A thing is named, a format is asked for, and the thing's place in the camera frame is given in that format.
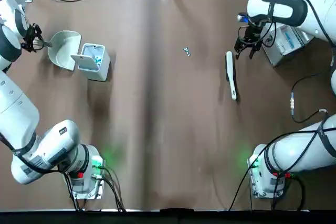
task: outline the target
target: table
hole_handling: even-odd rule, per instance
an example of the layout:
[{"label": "table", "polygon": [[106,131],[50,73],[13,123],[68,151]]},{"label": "table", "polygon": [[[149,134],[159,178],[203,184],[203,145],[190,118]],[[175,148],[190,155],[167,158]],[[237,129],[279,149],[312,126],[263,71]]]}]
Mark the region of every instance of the table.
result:
[{"label": "table", "polygon": [[[38,134],[71,119],[82,141],[109,159],[128,209],[185,207],[223,209],[232,202],[255,146],[303,125],[290,118],[291,85],[330,63],[329,46],[313,41],[295,59],[274,69],[263,51],[236,62],[241,102],[230,98],[224,55],[233,50],[237,13],[247,0],[85,0],[73,4],[34,0],[27,5],[49,40],[74,30],[85,42],[103,44],[114,65],[107,82],[87,80],[78,69],[54,66],[47,50],[23,52],[9,76],[40,112]],[[183,51],[189,47],[191,56]],[[336,112],[329,77],[307,80],[296,90],[296,116],[316,108]],[[72,208],[65,182],[46,175],[29,185],[11,175],[12,155],[0,145],[0,208]],[[333,167],[303,174],[308,209],[334,209]],[[295,209],[295,184],[279,204]],[[253,200],[255,209],[269,201]],[[89,201],[90,209],[115,208],[112,193]],[[247,181],[234,209],[249,209]]]}]

